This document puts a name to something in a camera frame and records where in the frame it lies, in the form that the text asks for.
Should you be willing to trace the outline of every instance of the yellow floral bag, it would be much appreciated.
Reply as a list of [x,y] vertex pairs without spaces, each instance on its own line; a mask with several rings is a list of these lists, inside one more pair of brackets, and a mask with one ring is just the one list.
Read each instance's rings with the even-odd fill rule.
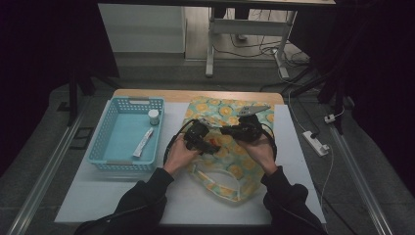
[[[219,125],[237,125],[238,112],[244,106],[267,106],[262,102],[214,99],[197,97],[187,109],[183,124],[191,119],[204,118]],[[271,129],[274,121],[274,107],[256,114],[260,123]],[[222,135],[219,129],[211,128],[204,138],[220,146],[218,152],[197,156],[188,166],[194,175],[213,194],[232,202],[244,201],[260,186],[262,168],[240,147],[230,135]],[[220,180],[213,175],[220,174]]]

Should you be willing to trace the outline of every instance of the blue plastic basket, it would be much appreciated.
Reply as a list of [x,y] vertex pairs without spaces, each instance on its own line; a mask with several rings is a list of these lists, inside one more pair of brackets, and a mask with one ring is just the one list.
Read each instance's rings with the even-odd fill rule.
[[[158,125],[150,124],[149,110],[159,111]],[[154,170],[163,114],[162,97],[113,97],[104,109],[91,139],[86,152],[87,161],[100,170]],[[154,131],[141,157],[134,157],[134,150],[151,127]]]

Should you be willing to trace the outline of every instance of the black sleeve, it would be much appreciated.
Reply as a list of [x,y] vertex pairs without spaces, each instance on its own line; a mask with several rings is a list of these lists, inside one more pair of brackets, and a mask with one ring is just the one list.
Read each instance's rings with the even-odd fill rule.
[[320,220],[305,204],[308,190],[301,184],[291,185],[281,166],[269,177],[264,175],[261,182],[268,191],[263,203],[271,212],[276,231],[296,235],[325,234]]
[[147,183],[137,182],[119,200],[115,213],[141,210],[111,219],[104,234],[150,234],[162,218],[167,202],[165,191],[173,180],[164,169],[157,168]]

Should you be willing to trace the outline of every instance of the white desk leg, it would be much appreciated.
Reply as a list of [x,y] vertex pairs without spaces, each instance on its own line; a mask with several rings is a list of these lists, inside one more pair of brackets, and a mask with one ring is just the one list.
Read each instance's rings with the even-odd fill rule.
[[282,79],[290,78],[290,76],[288,75],[287,69],[285,68],[284,61],[283,61],[282,57],[283,57],[283,53],[284,53],[284,48],[287,44],[288,36],[290,35],[290,32],[291,32],[291,27],[293,26],[295,16],[296,16],[296,12],[289,12],[287,23],[284,26],[284,31],[283,31],[283,35],[282,35],[282,38],[281,38],[280,46],[278,47],[278,50],[276,50],[276,49],[273,50],[274,58],[275,58],[275,60],[277,62],[277,65],[278,65],[278,72],[280,72],[280,75],[281,75]]
[[210,11],[210,20],[208,26],[208,36],[207,36],[207,71],[206,77],[213,76],[213,32],[214,32],[214,9],[211,8]]

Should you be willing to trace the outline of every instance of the person's arm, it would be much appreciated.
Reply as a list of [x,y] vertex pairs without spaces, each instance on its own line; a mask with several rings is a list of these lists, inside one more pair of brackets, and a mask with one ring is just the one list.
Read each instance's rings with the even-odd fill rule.
[[275,164],[272,148],[265,135],[253,143],[237,141],[264,170],[261,182],[267,193],[263,199],[271,212],[272,226],[283,234],[325,234],[321,222],[305,204],[308,190],[291,185],[281,166]]
[[175,172],[187,165],[200,152],[189,151],[179,135],[170,149],[163,168],[157,168],[148,182],[139,181],[119,200],[115,214],[104,234],[150,234],[160,223],[167,198],[165,192]]

